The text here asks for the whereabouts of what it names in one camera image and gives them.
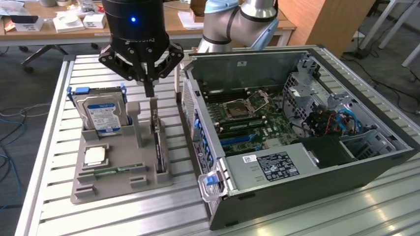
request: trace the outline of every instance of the hard drive label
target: hard drive label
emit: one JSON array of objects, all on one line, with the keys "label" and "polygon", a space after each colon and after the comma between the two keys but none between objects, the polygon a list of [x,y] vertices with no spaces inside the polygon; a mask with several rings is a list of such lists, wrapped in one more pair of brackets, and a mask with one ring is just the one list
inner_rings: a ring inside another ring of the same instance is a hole
[{"label": "hard drive label", "polygon": [[255,159],[267,181],[298,175],[297,168],[285,151]]},{"label": "hard drive label", "polygon": [[90,104],[86,108],[97,132],[114,132],[121,128],[118,116],[113,114],[115,110],[113,103]]}]

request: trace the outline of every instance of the desk leg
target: desk leg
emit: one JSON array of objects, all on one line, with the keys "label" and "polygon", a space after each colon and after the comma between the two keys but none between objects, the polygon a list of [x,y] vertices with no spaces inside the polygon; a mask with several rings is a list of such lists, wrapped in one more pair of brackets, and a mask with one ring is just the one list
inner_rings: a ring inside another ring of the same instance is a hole
[{"label": "desk leg", "polygon": [[405,61],[402,62],[402,66],[406,67],[409,65],[409,63],[411,63],[414,57],[420,54],[420,44],[415,47],[415,49],[413,50],[413,52],[409,54],[409,56],[406,57]]},{"label": "desk leg", "polygon": [[382,13],[379,15],[379,18],[377,19],[377,21],[375,21],[375,23],[374,23],[374,25],[373,25],[373,27],[371,27],[371,29],[370,29],[365,39],[361,42],[359,49],[363,49],[366,47],[366,45],[367,45],[367,43],[369,43],[369,41],[370,41],[375,31],[378,30],[379,25],[382,24],[386,16],[389,15],[394,5],[395,5],[395,0],[391,0],[390,3],[387,4],[387,7],[386,7],[385,11],[382,11]]},{"label": "desk leg", "polygon": [[281,47],[281,46],[286,46],[286,45],[287,45],[287,42],[289,42],[289,39],[290,39],[290,34],[291,34],[291,31],[290,31],[290,30],[282,30],[282,31],[279,31],[279,37],[278,37],[278,41],[277,41],[277,47]]},{"label": "desk leg", "polygon": [[389,33],[386,34],[385,39],[382,40],[382,42],[378,45],[378,48],[382,49],[386,46],[386,43],[389,42],[390,38],[393,37],[395,31],[398,30],[398,28],[401,27],[402,23],[405,22],[406,18],[409,17],[409,14],[413,12],[415,6],[418,5],[420,0],[415,0],[413,2],[413,4],[407,7],[406,11],[403,12],[403,14],[401,15],[397,23],[394,24],[391,30],[389,31]]}]

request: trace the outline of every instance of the green circuit board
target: green circuit board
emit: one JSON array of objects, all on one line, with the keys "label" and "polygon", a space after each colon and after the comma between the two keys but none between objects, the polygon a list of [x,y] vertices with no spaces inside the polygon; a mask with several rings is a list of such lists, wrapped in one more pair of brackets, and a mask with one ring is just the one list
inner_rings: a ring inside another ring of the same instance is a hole
[{"label": "green circuit board", "polygon": [[[275,95],[259,93],[259,90],[254,91],[247,99],[207,104],[209,115],[217,125],[215,131],[226,156],[267,149],[277,145],[289,145],[297,138],[289,120],[278,111],[278,105]],[[250,141],[222,143],[223,140],[246,135],[251,135]]]}]

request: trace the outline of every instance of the floor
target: floor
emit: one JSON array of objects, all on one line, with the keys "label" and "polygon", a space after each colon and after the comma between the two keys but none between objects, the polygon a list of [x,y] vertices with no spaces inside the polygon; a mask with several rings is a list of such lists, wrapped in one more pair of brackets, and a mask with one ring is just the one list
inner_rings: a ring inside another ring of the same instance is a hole
[{"label": "floor", "polygon": [[[361,25],[359,31],[366,34],[377,17],[366,18]],[[390,40],[385,49],[378,50],[375,46],[373,49],[378,53],[378,58],[369,56],[358,62],[362,64],[365,70],[370,73],[374,80],[385,83],[393,88],[398,88],[415,97],[420,97],[420,81],[410,82],[410,73],[406,68],[401,66],[405,57],[420,42],[420,35],[401,28]],[[179,42],[185,49],[197,45],[197,40]],[[30,52],[39,47],[29,47]],[[90,48],[89,44],[62,46],[69,54],[97,54],[98,50]],[[42,57],[34,60],[30,66],[34,68],[33,74],[26,74],[19,69],[19,62],[25,59],[27,53],[18,51],[17,47],[10,47],[6,54],[0,57],[0,71],[2,77],[0,78],[0,110],[5,108],[22,108],[37,103],[47,103],[53,96],[55,79],[61,67],[61,54],[51,50]],[[363,73],[359,66],[350,61],[345,64],[353,71],[370,82],[369,76]],[[420,57],[411,62],[410,70],[420,76]],[[378,86],[377,90],[382,96],[395,104],[395,95],[383,86]],[[420,110],[417,103],[409,97],[401,95],[401,106],[406,110]],[[39,107],[27,112],[29,115],[39,114],[46,111],[46,107]],[[420,124],[420,116],[406,114],[409,118]],[[6,208],[0,211],[0,235],[13,235],[19,214],[19,206],[23,201],[25,189],[30,179],[31,166],[37,155],[38,144],[42,136],[42,129],[46,116],[26,118],[25,133],[11,144],[3,147],[6,154],[11,157],[18,178],[21,181],[22,191],[11,203],[14,208]],[[11,117],[9,120],[19,121],[21,117]],[[0,123],[0,137],[2,137],[13,128],[13,125]],[[3,175],[5,168],[0,169],[0,177]],[[6,204],[9,199],[15,195],[15,180],[11,174],[0,183],[0,207]]]}]

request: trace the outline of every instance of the aluminum extrusion table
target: aluminum extrusion table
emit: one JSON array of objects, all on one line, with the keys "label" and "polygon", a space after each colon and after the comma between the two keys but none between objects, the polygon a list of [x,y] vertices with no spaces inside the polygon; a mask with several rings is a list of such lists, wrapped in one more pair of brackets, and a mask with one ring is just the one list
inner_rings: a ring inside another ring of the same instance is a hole
[{"label": "aluminum extrusion table", "polygon": [[[326,61],[420,142],[420,129],[394,106],[349,71],[326,50]],[[321,80],[329,88],[329,75]],[[365,187],[217,231],[207,230],[190,157],[182,136],[173,95],[173,74],[155,86],[159,116],[166,124],[170,187],[97,202],[71,205],[69,195],[77,158],[81,119],[66,100],[67,85],[90,88],[126,86],[127,101],[138,101],[139,120],[147,119],[143,88],[125,81],[102,64],[97,55],[66,57],[55,86],[39,151],[15,235],[123,235],[123,236],[346,236],[420,234],[420,156],[387,170]]]}]

